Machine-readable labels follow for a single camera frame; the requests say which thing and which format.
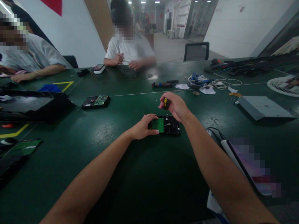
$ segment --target chair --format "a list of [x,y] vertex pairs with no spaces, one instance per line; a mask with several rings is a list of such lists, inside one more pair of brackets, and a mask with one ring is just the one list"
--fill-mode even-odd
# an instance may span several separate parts
[[210,43],[188,43],[185,46],[184,61],[204,61],[209,59]]
[[63,56],[63,57],[67,60],[68,63],[71,64],[71,66],[73,68],[79,68],[75,56],[68,55],[68,56]]

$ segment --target forearm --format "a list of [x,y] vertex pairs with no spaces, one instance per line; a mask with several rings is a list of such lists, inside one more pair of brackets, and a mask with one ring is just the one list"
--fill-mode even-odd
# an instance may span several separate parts
[[155,56],[148,57],[148,58],[142,60],[142,63],[143,63],[143,66],[145,66],[145,67],[154,65],[156,63],[156,57]]
[[115,59],[104,58],[104,65],[114,67],[118,65],[118,62]]
[[14,69],[9,68],[9,67],[3,67],[2,72],[5,73],[5,74],[7,74],[7,75],[13,75],[17,71],[15,71]]
[[37,70],[33,73],[35,73],[36,78],[38,77],[44,77],[44,76],[49,76],[49,75],[54,75],[60,72],[65,71],[65,66],[61,64],[55,64],[55,65],[50,65],[46,68],[43,68],[41,70]]
[[[257,198],[242,172],[209,136],[198,119],[190,114],[183,124],[201,173],[230,222],[255,223],[259,220],[277,223]],[[236,214],[240,210],[244,210],[243,221],[238,220]]]
[[71,182],[41,223],[83,223],[98,201],[132,139],[124,132]]

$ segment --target yellow tape line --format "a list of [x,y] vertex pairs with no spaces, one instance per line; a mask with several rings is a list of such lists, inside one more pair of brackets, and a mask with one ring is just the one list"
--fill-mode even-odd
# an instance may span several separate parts
[[71,81],[71,82],[57,82],[57,83],[53,83],[53,84],[67,84],[67,83],[68,83],[68,85],[61,91],[61,92],[64,92],[74,83],[74,81]]
[[[71,82],[58,82],[58,83],[53,83],[53,84],[68,84],[63,90],[62,92],[66,91],[72,84],[74,83],[74,81]],[[29,126],[29,124],[24,125],[20,130],[18,130],[16,133],[11,133],[11,134],[3,134],[0,135],[0,138],[12,138],[12,137],[16,137],[18,136],[22,131],[24,131],[25,128],[27,128]]]
[[3,134],[0,135],[0,138],[12,138],[18,136],[25,128],[27,128],[29,124],[24,125],[20,130],[18,130],[16,133],[11,133],[11,134]]

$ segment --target red flag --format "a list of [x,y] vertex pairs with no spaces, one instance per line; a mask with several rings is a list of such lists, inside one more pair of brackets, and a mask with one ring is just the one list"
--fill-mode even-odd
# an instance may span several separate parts
[[62,16],[62,0],[41,0],[46,6]]

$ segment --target ceiling light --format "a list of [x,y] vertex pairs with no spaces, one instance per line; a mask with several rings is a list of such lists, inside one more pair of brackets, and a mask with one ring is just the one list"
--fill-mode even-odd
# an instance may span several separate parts
[[3,2],[2,1],[0,1],[0,4],[3,6],[3,8],[5,8],[6,9],[6,11],[9,13],[9,14],[12,14],[7,8],[6,8],[6,6],[3,4]]

